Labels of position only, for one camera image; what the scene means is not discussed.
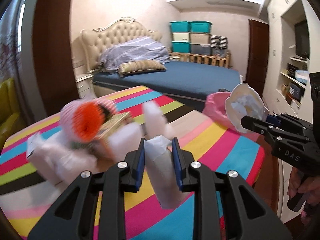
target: rainbow striped tablecloth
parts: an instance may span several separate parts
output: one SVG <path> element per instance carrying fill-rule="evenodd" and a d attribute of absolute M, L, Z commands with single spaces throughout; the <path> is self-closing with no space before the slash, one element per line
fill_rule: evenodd
<path fill-rule="evenodd" d="M 144 122 L 141 104 L 154 100 L 172 122 L 181 148 L 192 152 L 196 160 L 218 172 L 236 170 L 251 185 L 259 173 L 264 159 L 262 147 L 190 107 L 143 86 L 107 95 L 106 98 L 115 100 L 121 112 L 130 111 L 140 124 Z M 44 138 L 49 138 L 59 130 L 59 116 L 56 114 L 11 136 L 0 155 L 0 207 L 23 239 L 66 187 L 62 183 L 54 187 L 36 173 L 25 158 L 26 141 L 35 132 L 40 131 Z M 193 201 L 191 194 L 174 211 L 162 210 L 145 173 L 140 191 L 125 195 L 127 238 L 191 240 Z M 101 196 L 97 210 L 100 210 L 100 205 Z M 99 216 L 97 211 L 94 239 L 97 239 Z"/>

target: nightstand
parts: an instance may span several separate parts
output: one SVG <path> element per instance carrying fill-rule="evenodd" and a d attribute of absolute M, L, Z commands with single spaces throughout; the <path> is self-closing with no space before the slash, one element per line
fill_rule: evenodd
<path fill-rule="evenodd" d="M 93 75 L 91 74 L 81 74 L 76 76 L 76 84 L 80 99 L 96 98 L 95 93 L 93 92 L 92 78 Z"/>

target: teal storage box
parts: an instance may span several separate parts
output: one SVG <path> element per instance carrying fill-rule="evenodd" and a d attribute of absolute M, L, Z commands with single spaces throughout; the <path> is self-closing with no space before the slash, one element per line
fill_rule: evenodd
<path fill-rule="evenodd" d="M 211 22 L 196 21 L 190 22 L 192 33 L 210 33 L 211 32 Z"/>
<path fill-rule="evenodd" d="M 188 33 L 190 32 L 190 22 L 188 21 L 176 21 L 171 23 L 172 33 Z"/>
<path fill-rule="evenodd" d="M 190 42 L 186 41 L 173 41 L 172 51 L 181 53 L 190 53 Z"/>

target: black gripper frame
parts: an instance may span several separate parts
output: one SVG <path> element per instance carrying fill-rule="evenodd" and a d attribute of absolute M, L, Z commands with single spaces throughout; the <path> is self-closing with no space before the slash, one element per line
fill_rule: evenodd
<path fill-rule="evenodd" d="M 176 179 L 182 192 L 195 192 L 193 240 L 220 240 L 217 191 L 220 192 L 227 240 L 291 240 L 279 220 L 236 171 L 227 174 L 194 162 L 191 152 L 172 141 Z"/>
<path fill-rule="evenodd" d="M 320 175 L 320 149 L 311 123 L 288 114 L 268 116 L 268 122 L 245 116 L 241 125 L 264 135 L 271 145 L 271 154 L 300 171 L 301 183 L 310 176 Z M 297 193 L 287 206 L 298 212 L 308 194 Z"/>
<path fill-rule="evenodd" d="M 137 192 L 144 170 L 144 139 L 139 149 L 99 174 L 82 172 L 40 218 L 28 240 L 92 240 L 102 191 L 98 240 L 124 240 L 124 192 Z"/>

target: white shelving unit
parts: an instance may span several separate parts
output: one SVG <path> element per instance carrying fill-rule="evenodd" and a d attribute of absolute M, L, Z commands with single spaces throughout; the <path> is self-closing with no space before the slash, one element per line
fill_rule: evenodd
<path fill-rule="evenodd" d="M 307 0 L 271 0 L 268 5 L 270 49 L 268 70 L 263 100 L 270 113 L 287 113 L 307 122 L 313 121 L 313 101 L 311 100 L 310 81 L 306 85 L 287 75 L 287 65 L 291 64 L 310 73 L 320 72 L 320 21 Z M 307 20 L 310 37 L 310 60 L 299 60 L 296 57 L 294 25 Z M 305 89 L 300 100 L 300 108 L 294 112 L 281 93 L 283 84 L 294 82 Z M 291 166 L 279 162 L 279 204 L 278 216 L 282 222 L 296 217 L 298 213 L 287 208 L 287 189 Z"/>
<path fill-rule="evenodd" d="M 299 61 L 299 62 L 303 62 L 303 63 L 307 63 L 306 60 L 302 60 L 302 59 L 299 59 L 299 58 L 295 58 L 295 57 L 290 57 L 291 60 L 295 60 L 295 61 Z"/>
<path fill-rule="evenodd" d="M 280 72 L 281 75 L 284 75 L 285 77 L 289 78 L 291 81 L 297 83 L 299 86 L 301 86 L 302 88 L 306 89 L 306 85 L 302 84 L 301 82 L 299 82 L 298 80 L 288 76 L 286 73 Z"/>

